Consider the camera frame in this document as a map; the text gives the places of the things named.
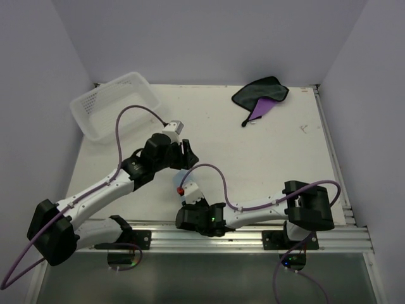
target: red button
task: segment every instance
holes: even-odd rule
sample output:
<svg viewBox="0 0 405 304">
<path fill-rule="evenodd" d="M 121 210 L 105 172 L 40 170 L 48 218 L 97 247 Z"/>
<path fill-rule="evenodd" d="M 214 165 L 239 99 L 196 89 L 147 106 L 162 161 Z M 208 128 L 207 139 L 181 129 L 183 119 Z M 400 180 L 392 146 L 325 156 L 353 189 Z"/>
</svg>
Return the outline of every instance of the red button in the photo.
<svg viewBox="0 0 405 304">
<path fill-rule="evenodd" d="M 183 195 L 184 195 L 184 189 L 181 188 L 181 187 L 177 187 L 177 193 L 178 193 L 179 195 L 183 196 Z"/>
</svg>

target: gray wall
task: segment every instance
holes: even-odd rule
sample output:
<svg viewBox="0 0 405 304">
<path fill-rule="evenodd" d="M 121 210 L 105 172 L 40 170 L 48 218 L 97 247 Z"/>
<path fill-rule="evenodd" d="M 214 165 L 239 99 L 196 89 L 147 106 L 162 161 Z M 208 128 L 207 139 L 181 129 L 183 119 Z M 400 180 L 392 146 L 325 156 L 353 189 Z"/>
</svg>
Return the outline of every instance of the gray wall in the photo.
<svg viewBox="0 0 405 304">
<path fill-rule="evenodd" d="M 50 1 L 1 1 L 0 41 L 3 278 L 27 244 L 35 206 L 65 195 L 81 138 L 68 104 L 91 83 Z M 32 249 L 22 267 L 37 255 Z M 1 291 L 0 303 L 21 303 L 30 278 Z"/>
<path fill-rule="evenodd" d="M 404 303 L 405 2 L 370 0 L 321 85 L 355 216 Z"/>
<path fill-rule="evenodd" d="M 366 0 L 53 0 L 92 79 L 318 84 Z"/>
</svg>

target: white tabletop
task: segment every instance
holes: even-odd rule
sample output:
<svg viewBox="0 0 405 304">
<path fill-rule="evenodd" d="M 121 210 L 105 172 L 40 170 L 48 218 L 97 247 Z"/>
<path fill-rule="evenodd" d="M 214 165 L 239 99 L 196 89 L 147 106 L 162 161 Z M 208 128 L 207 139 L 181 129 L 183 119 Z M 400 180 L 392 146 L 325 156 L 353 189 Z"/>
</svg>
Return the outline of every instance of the white tabletop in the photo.
<svg viewBox="0 0 405 304">
<path fill-rule="evenodd" d="M 315 95 L 311 88 L 291 87 L 287 99 L 257 123 L 242 128 L 249 112 L 231 101 L 239 86 L 153 85 L 164 104 L 163 119 L 181 120 L 181 137 L 190 140 L 200 163 L 218 166 L 227 179 L 231 201 L 246 201 L 272 195 L 284 182 L 314 182 L 333 179 L 333 166 L 322 129 Z M 148 123 L 123 137 L 123 158 L 162 126 L 151 117 Z M 115 143 L 82 141 L 68 195 L 74 195 L 107 176 L 117 166 Z M 97 212 L 94 219 L 121 215 L 127 220 L 174 221 L 181 204 L 172 182 L 175 170 L 166 169 L 136 192 L 122 197 Z M 209 203 L 223 199 L 219 175 L 210 168 L 193 172 Z M 334 186 L 327 186 L 329 198 Z M 332 207 L 333 220 L 345 225 L 338 201 Z"/>
</svg>

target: white plastic basket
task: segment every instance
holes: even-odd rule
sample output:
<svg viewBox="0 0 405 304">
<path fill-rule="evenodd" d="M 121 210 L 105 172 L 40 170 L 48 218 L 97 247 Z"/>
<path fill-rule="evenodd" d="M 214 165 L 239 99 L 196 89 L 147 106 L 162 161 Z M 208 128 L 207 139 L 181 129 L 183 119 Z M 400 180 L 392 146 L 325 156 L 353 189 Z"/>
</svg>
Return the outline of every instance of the white plastic basket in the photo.
<svg viewBox="0 0 405 304">
<path fill-rule="evenodd" d="M 129 73 L 81 95 L 70 103 L 73 117 L 91 141 L 107 143 L 115 138 L 118 114 L 129 105 L 142 105 L 156 111 L 161 102 L 139 73 Z M 128 110 L 120 120 L 120 135 L 145 121 L 142 110 Z"/>
</svg>

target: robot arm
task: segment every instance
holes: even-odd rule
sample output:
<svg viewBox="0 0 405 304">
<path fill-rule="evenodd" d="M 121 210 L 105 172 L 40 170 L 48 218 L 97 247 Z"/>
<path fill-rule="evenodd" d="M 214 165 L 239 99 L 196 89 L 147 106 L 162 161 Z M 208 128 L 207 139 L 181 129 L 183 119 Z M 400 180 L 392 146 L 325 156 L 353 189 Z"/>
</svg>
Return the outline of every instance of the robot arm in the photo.
<svg viewBox="0 0 405 304">
<path fill-rule="evenodd" d="M 182 188 L 183 207 L 177 213 L 176 227 L 197 231 L 205 236 L 223 236 L 245 225 L 286 220 L 284 232 L 288 239 L 301 241 L 312 231 L 334 228 L 328 193 L 324 187 L 316 186 L 291 199 L 283 199 L 306 185 L 297 181 L 286 182 L 284 190 L 263 199 L 234 204 L 235 210 L 226 203 L 209 205 L 198 185 L 190 181 Z M 251 207 L 263 205 L 268 206 L 251 210 Z"/>
<path fill-rule="evenodd" d="M 70 207 L 34 243 L 50 265 L 64 262 L 80 248 L 100 243 L 130 241 L 131 228 L 119 216 L 114 215 L 97 222 L 85 221 L 112 201 L 152 181 L 155 173 L 164 168 L 180 170 L 194 166 L 199 159 L 192 152 L 188 140 L 180 142 L 182 129 L 183 124 L 179 121 L 168 123 L 162 133 L 153 134 L 146 141 L 143 149 L 123 160 L 118 173 L 114 170 L 88 189 L 55 204 L 46 199 L 37 205 L 27 233 L 29 240 L 60 211 Z M 73 203 L 76 198 L 89 191 L 93 192 Z"/>
</svg>

